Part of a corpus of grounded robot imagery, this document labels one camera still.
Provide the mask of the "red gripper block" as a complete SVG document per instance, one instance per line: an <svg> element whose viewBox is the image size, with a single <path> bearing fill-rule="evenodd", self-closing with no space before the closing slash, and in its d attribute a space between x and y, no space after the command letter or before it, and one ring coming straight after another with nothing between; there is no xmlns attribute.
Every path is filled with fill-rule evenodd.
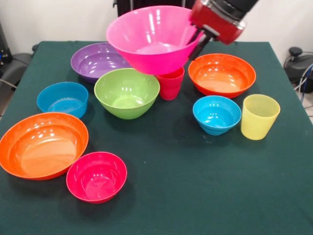
<svg viewBox="0 0 313 235"><path fill-rule="evenodd" d="M246 12L236 7L230 0L197 0L190 14L190 22L196 31L187 42L187 46L197 44L189 55L195 60L208 43L208 37L197 39L202 31L211 33L218 41L228 45L234 42L243 32L246 23L243 18Z"/></svg>

